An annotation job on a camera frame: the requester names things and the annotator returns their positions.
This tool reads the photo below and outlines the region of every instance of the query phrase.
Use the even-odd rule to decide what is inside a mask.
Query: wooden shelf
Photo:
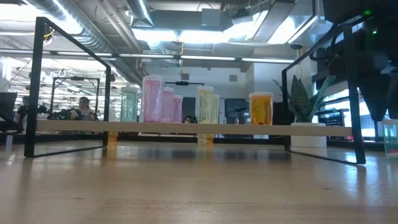
[[[46,131],[119,131],[181,134],[271,134],[284,136],[351,136],[351,128],[247,124],[173,124],[104,121],[38,120],[37,130]]]

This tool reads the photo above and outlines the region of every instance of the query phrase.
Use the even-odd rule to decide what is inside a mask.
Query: pink container
[[[173,88],[163,88],[162,103],[162,123],[171,123],[173,121]]]
[[[173,122],[182,122],[182,99],[181,95],[173,95]]]
[[[142,81],[142,108],[144,122],[160,122],[162,117],[162,78],[157,75],[148,75]]]

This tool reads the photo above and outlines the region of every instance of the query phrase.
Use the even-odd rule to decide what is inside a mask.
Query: table surface
[[[0,150],[0,223],[398,223],[398,162],[374,152],[352,166],[280,146],[119,142],[35,159],[22,148]]]

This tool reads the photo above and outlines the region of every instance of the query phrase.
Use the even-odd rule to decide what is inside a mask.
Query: orange container
[[[274,96],[268,92],[249,95],[251,124],[272,124]]]

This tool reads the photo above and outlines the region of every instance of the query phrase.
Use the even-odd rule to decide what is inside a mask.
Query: light blue container
[[[390,119],[382,121],[381,123],[383,125],[386,157],[398,159],[398,120]]]
[[[138,88],[122,87],[122,107],[120,112],[120,121],[137,122],[138,107]]]

